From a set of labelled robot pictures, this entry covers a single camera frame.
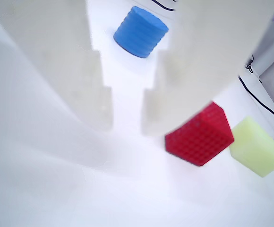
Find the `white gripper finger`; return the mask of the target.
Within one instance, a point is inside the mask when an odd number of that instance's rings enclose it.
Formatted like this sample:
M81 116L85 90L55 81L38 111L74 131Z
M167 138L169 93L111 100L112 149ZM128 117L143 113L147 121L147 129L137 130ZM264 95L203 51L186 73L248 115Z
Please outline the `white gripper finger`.
M273 17L274 0L179 1L144 92L142 132L164 135L202 110L242 71Z
M111 88L84 0L0 0L0 24L79 120L111 129Z

